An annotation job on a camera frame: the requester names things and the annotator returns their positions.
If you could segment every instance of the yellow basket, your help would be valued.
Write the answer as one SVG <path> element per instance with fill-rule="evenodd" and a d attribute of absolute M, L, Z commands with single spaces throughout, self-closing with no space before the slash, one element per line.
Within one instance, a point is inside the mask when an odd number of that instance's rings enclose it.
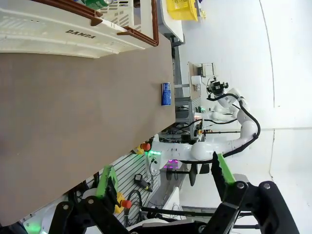
<path fill-rule="evenodd" d="M 168 13 L 174 20 L 197 21 L 194 3 L 195 0 L 167 0 Z"/>

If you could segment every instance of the green light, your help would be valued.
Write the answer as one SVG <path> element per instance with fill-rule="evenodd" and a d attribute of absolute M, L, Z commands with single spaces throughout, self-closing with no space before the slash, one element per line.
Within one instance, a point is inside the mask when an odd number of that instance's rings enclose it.
<path fill-rule="evenodd" d="M 152 150 L 150 151 L 150 153 L 153 154 L 153 155 L 161 155 L 161 152 L 152 151 Z"/>
<path fill-rule="evenodd" d="M 39 234 L 41 231 L 41 224 L 31 223 L 26 230 L 29 234 Z"/>

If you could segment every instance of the metal rod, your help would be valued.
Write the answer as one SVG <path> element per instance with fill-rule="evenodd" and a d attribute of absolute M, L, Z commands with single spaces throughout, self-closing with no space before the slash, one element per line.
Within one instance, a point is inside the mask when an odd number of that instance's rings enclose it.
<path fill-rule="evenodd" d="M 189 174 L 189 172 L 185 172 L 185 171 L 167 171 L 167 173 L 171 173 L 171 174 Z"/>
<path fill-rule="evenodd" d="M 234 225 L 235 229 L 260 229 L 258 224 L 255 225 Z"/>
<path fill-rule="evenodd" d="M 142 211 L 159 213 L 165 215 L 183 215 L 183 216 L 201 216 L 201 217 L 212 217 L 214 213 L 201 213 L 201 212 L 193 212 L 193 211 L 173 211 L 173 210 L 164 210 L 158 208 L 149 208 L 149 207 L 141 207 Z M 252 216 L 252 213 L 240 213 L 239 216 Z"/>
<path fill-rule="evenodd" d="M 229 132 L 208 132 L 205 130 L 205 134 L 221 134 L 221 133 L 240 133 L 240 131 L 229 131 Z"/>

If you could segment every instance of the brown crate handle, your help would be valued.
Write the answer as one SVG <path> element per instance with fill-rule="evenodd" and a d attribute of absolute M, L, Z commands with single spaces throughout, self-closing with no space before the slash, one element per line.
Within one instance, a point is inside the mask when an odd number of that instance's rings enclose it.
<path fill-rule="evenodd" d="M 103 15 L 101 12 L 93 10 L 87 6 L 79 4 L 72 0 L 32 0 L 32 1 L 40 2 L 88 18 L 91 20 L 90 24 L 91 26 L 96 26 L 102 23 L 103 21 L 101 18 L 99 18 Z"/>
<path fill-rule="evenodd" d="M 158 23 L 157 23 L 157 6 L 156 0 L 152 0 L 152 26 L 153 26 L 153 38 L 148 37 L 147 35 L 131 28 L 131 27 L 124 27 L 127 32 L 117 33 L 117 35 L 129 35 L 136 39 L 139 39 L 151 46 L 158 46 L 159 45 L 159 35 L 158 35 Z"/>

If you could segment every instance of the white plastic crate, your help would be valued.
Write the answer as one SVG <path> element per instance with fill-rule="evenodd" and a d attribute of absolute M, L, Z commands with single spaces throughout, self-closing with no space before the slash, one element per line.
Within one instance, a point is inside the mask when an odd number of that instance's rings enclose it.
<path fill-rule="evenodd" d="M 148 30 L 142 33 L 152 38 L 153 31 L 150 30 L 152 29 L 150 7 L 151 0 L 141 1 L 140 16 L 138 16 L 138 18 L 140 18 L 140 23 L 137 23 L 135 20 L 133 0 L 115 0 L 111 5 L 101 8 L 98 11 L 103 14 L 103 16 L 101 16 L 102 19 L 108 20 L 121 27 L 129 26 L 139 32 L 142 32 L 142 28 L 147 28 Z"/>
<path fill-rule="evenodd" d="M 103 14 L 101 18 L 121 27 L 135 25 L 133 0 L 115 0 L 111 5 L 101 8 L 99 11 Z"/>
<path fill-rule="evenodd" d="M 96 26 L 80 15 L 31 0 L 0 1 L 0 52 L 99 58 L 151 45 L 103 19 Z"/>

